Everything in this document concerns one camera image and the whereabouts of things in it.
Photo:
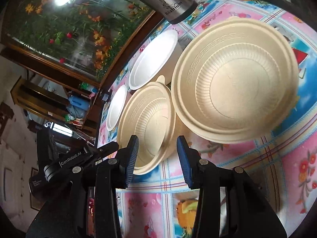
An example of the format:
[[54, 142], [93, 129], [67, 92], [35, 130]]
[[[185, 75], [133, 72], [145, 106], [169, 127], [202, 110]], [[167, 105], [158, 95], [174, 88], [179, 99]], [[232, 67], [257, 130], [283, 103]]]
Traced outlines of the white foam bowl left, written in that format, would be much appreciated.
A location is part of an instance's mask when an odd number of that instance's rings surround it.
[[113, 99], [111, 100], [107, 118], [106, 118], [106, 128], [108, 131], [113, 130], [119, 121], [122, 110], [125, 106], [127, 98], [127, 86], [121, 85], [116, 91]]

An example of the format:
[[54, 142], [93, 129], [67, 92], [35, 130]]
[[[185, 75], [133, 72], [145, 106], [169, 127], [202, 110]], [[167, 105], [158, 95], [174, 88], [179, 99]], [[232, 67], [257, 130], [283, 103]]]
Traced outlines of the white foam bowl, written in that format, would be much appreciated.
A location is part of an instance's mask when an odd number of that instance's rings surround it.
[[119, 121], [122, 110], [125, 106], [127, 98], [127, 86], [121, 85], [116, 91], [113, 99], [111, 100], [107, 118], [106, 118], [106, 128], [108, 131], [113, 130]]
[[170, 29], [158, 35], [135, 61], [128, 79], [130, 89], [142, 88], [161, 75], [164, 76], [165, 84], [169, 84], [182, 52], [176, 30]]

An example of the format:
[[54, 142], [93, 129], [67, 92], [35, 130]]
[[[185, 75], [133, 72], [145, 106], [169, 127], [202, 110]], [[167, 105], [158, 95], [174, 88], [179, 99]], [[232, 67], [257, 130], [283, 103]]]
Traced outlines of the blue water jug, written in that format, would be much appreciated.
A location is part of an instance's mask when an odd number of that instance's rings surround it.
[[70, 96], [68, 100], [72, 106], [76, 106], [84, 111], [87, 111], [90, 108], [90, 103], [83, 98]]

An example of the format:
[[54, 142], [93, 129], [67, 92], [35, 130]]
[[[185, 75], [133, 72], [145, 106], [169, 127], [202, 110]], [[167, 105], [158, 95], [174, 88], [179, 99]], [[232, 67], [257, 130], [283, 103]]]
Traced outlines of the large beige plastic bowl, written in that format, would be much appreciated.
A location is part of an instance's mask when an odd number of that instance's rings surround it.
[[172, 155], [177, 137], [187, 132], [161, 75], [131, 96], [121, 114], [116, 140], [122, 148], [132, 135], [139, 138], [134, 174], [144, 175]]

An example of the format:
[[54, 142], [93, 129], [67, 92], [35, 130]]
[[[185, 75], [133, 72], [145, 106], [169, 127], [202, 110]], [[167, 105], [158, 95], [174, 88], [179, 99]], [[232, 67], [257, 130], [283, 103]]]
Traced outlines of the white foam bowl right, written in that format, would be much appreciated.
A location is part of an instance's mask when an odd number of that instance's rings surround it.
[[135, 61], [128, 79], [130, 89], [142, 88], [161, 75], [164, 76], [165, 84], [169, 84], [182, 52], [176, 30], [170, 29], [158, 35]]

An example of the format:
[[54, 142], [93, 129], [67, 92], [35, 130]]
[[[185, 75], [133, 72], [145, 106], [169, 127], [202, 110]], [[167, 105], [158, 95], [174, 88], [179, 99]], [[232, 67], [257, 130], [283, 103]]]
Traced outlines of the floral glass partition panel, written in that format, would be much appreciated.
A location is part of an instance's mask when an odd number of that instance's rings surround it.
[[9, 0], [2, 32], [58, 68], [100, 82], [150, 12], [139, 0]]

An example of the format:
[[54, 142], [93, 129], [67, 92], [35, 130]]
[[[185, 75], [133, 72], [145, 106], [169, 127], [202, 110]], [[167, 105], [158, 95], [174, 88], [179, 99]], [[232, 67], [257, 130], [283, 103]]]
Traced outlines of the small beige plastic bowl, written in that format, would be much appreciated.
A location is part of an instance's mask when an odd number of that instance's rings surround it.
[[298, 92], [294, 52], [274, 27], [231, 17], [194, 38], [171, 81], [180, 120], [217, 143], [258, 138], [294, 108]]

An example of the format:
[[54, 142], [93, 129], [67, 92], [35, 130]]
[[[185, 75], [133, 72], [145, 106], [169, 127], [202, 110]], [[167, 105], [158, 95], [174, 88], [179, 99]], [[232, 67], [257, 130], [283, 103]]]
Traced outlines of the colourful patterned tablecloth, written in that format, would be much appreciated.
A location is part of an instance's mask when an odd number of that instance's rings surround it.
[[[188, 144], [222, 168], [240, 166], [277, 212], [288, 235], [316, 213], [316, 31], [287, 10], [261, 0], [195, 0], [197, 10], [177, 25], [162, 23], [153, 33], [174, 29], [185, 48], [202, 31], [231, 16], [256, 19], [278, 30], [299, 64], [296, 104], [274, 130], [255, 140], [216, 144], [190, 133]], [[127, 190], [117, 191], [123, 237], [190, 237], [192, 212], [178, 209], [198, 191], [184, 182], [177, 155], [153, 171], [134, 176]]]

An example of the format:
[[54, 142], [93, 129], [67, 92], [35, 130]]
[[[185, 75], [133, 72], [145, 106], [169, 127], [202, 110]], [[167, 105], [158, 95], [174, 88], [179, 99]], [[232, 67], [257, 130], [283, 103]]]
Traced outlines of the wooden cabinet counter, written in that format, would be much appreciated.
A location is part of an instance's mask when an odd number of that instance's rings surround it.
[[74, 92], [82, 93], [86, 96], [88, 93], [79, 89], [79, 85], [82, 82], [89, 83], [99, 89], [109, 89], [111, 83], [119, 75], [134, 53], [139, 49], [141, 44], [163, 21], [163, 16], [157, 12], [151, 12], [137, 30], [130, 36], [119, 54], [111, 63], [111, 66], [106, 71], [105, 76], [99, 82], [80, 73], [66, 69], [59, 62], [51, 62], [41, 55], [36, 55], [25, 48], [19, 47], [16, 41], [13, 41], [4, 34], [2, 34], [1, 37], [1, 44], [5, 45], [5, 49], [1, 52], [1, 55], [18, 65], [45, 77], [46, 79], [52, 80], [65, 88], [72, 89]]

